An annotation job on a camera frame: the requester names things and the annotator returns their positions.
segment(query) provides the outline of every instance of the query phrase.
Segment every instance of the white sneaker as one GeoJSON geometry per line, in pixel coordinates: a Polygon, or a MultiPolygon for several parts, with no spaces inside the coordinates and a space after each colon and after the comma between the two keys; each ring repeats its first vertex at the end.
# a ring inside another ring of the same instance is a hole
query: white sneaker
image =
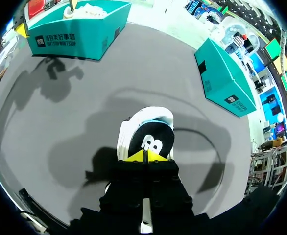
{"type": "Polygon", "coordinates": [[[164,107],[146,107],[123,121],[117,145],[119,160],[139,152],[144,146],[167,159],[173,159],[174,117],[164,107]]]}

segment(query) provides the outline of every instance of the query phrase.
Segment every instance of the teal box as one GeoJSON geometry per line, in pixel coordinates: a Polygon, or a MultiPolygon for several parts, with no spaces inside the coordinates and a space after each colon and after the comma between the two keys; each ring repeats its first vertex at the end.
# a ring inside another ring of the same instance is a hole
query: teal box
{"type": "Polygon", "coordinates": [[[207,39],[195,57],[208,100],[238,117],[257,109],[243,71],[219,45],[207,39]]]}
{"type": "Polygon", "coordinates": [[[102,7],[103,19],[63,19],[64,6],[54,10],[29,28],[28,43],[33,55],[58,55],[100,60],[124,29],[131,4],[123,1],[79,1],[102,7]]]}

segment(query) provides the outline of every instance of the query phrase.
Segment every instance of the metal rack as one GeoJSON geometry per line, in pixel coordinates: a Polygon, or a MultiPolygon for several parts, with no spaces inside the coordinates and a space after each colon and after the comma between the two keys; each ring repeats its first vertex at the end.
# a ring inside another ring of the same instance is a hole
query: metal rack
{"type": "Polygon", "coordinates": [[[287,182],[287,145],[253,153],[245,196],[260,184],[279,191],[287,182]]]}

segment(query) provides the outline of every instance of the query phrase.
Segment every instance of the logo on box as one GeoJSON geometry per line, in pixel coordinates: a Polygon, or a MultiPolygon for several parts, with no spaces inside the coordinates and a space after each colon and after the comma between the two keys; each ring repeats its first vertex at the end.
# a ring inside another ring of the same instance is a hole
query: logo on box
{"type": "Polygon", "coordinates": [[[38,47],[45,47],[46,46],[45,40],[44,40],[42,35],[35,37],[35,40],[37,42],[38,47]]]}
{"type": "Polygon", "coordinates": [[[236,95],[232,95],[232,96],[228,97],[227,99],[225,99],[225,101],[229,104],[234,103],[236,100],[238,100],[236,95]]]}

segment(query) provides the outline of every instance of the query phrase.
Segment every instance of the yellow sign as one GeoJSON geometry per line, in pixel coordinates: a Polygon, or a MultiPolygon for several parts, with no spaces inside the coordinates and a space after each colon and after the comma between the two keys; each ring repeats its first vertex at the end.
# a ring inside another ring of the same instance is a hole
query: yellow sign
{"type": "MultiPolygon", "coordinates": [[[[279,58],[277,58],[274,61],[274,65],[275,65],[275,68],[276,68],[278,74],[281,75],[282,74],[282,68],[281,68],[281,57],[280,56],[279,56],[279,58]]],[[[285,55],[284,55],[284,70],[285,71],[287,70],[287,58],[285,55]]]]}

